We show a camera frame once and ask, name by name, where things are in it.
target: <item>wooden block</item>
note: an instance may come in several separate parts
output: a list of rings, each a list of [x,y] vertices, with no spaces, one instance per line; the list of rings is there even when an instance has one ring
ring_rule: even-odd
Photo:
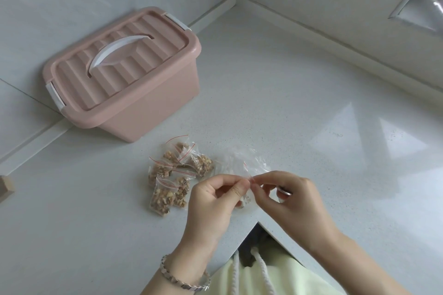
[[[0,176],[0,202],[14,192],[14,186],[8,176]]]

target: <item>small plastic bag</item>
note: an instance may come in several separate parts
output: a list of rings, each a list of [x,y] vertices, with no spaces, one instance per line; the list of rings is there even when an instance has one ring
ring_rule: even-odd
[[[200,177],[214,169],[213,161],[198,151],[197,144],[189,140],[189,135],[176,136],[166,142],[163,157],[174,164],[189,166]]]
[[[156,186],[157,176],[160,178],[168,177],[171,174],[171,171],[176,168],[176,166],[167,159],[151,159],[151,166],[149,167],[149,176],[148,176],[148,186],[151,188]]]
[[[191,169],[177,168],[171,171],[169,177],[162,179],[163,182],[178,186],[175,193],[174,205],[180,208],[186,208],[187,195],[191,189],[191,181],[195,179],[195,173]]]
[[[264,158],[255,149],[239,146],[225,149],[216,158],[215,163],[216,174],[239,175],[247,178],[264,174],[271,170]],[[254,194],[251,190],[240,199],[240,202],[241,206],[237,207],[240,209],[251,202],[253,202],[251,204],[256,205]]]
[[[174,205],[175,194],[178,189],[178,185],[171,184],[171,182],[166,182],[157,177],[156,187],[149,206],[160,216],[166,216],[170,212],[170,207]]]

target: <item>person's left hand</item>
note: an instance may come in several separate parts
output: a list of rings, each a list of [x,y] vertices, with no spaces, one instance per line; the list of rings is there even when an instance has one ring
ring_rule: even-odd
[[[249,188],[249,180],[227,174],[196,184],[191,192],[182,242],[204,248],[212,255],[228,229],[233,209]]]

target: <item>speckled countertop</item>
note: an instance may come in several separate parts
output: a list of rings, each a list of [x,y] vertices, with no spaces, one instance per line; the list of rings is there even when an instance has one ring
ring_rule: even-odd
[[[6,295],[137,295],[182,235],[186,213],[148,210],[147,159],[189,133],[211,155],[254,147],[312,178],[339,228],[417,294],[443,287],[443,120],[356,67],[238,7],[199,35],[201,94],[134,144],[73,128],[12,174],[0,205]],[[233,215],[210,264],[260,222],[339,287],[261,210]]]

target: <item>white drawstring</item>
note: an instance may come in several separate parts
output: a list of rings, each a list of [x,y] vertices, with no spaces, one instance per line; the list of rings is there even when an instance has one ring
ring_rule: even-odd
[[[266,290],[268,291],[268,295],[276,295],[274,286],[271,283],[271,279],[269,278],[268,268],[264,260],[261,258],[258,253],[257,247],[251,248],[251,254],[254,256],[257,263],[260,265],[261,275],[263,276],[264,284],[266,285]],[[239,280],[239,269],[240,269],[240,259],[238,256],[238,251],[234,254],[234,261],[232,263],[232,284],[231,284],[231,295],[239,295],[240,292],[240,280]]]

